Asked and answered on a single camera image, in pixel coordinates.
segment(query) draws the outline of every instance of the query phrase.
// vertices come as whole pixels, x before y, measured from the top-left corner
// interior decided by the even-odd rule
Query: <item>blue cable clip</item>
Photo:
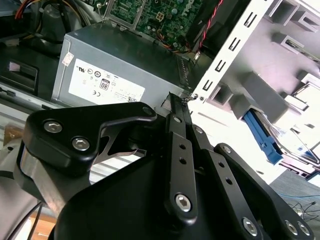
[[[248,111],[244,116],[243,120],[250,128],[256,142],[259,144],[260,149],[265,153],[269,162],[276,165],[277,162],[283,159],[283,157],[277,152],[274,144],[276,144],[272,136],[266,135],[261,125],[258,123],[256,118],[251,111]]]

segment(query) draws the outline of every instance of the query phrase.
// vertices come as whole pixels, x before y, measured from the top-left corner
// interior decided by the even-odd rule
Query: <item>gray metal power supply casing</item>
[[[181,84],[175,54],[97,23],[65,35],[52,101],[74,107],[141,101],[156,107],[169,92],[183,96],[189,90]]]

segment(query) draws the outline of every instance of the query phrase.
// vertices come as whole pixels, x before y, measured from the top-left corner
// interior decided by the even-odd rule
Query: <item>green circuit board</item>
[[[85,1],[94,7],[98,3],[105,3],[105,0]],[[114,0],[109,5],[112,5],[110,15],[136,25],[131,31],[157,39],[159,30],[168,45],[179,49],[185,46],[186,34],[202,3],[203,0]],[[100,11],[103,13],[105,9],[103,6]]]
[[[115,0],[110,13],[133,24],[142,5],[143,0]]]
[[[203,0],[146,0],[136,30],[152,38],[161,31],[164,40],[183,45]]]

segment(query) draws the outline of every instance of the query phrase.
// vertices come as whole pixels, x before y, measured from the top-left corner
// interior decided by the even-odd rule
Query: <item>capacitor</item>
[[[178,10],[176,8],[172,9],[171,10],[171,14],[172,15],[176,15],[178,13]]]

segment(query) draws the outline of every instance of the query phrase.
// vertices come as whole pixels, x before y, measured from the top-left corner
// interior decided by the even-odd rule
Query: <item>black bracket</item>
[[[136,102],[39,111],[27,119],[21,151],[30,156],[23,164],[37,158],[42,171],[54,175],[52,189],[66,193],[55,227],[58,239],[315,238],[230,146],[211,146],[179,97],[169,94],[168,99],[166,118]],[[49,122],[57,124],[48,128]],[[85,141],[75,146],[77,138]],[[137,150],[146,155],[67,194],[74,183],[81,189],[77,178],[87,176],[94,162]],[[55,171],[67,177],[57,180]],[[31,176],[37,186],[39,176]],[[99,220],[89,222],[91,217]]]

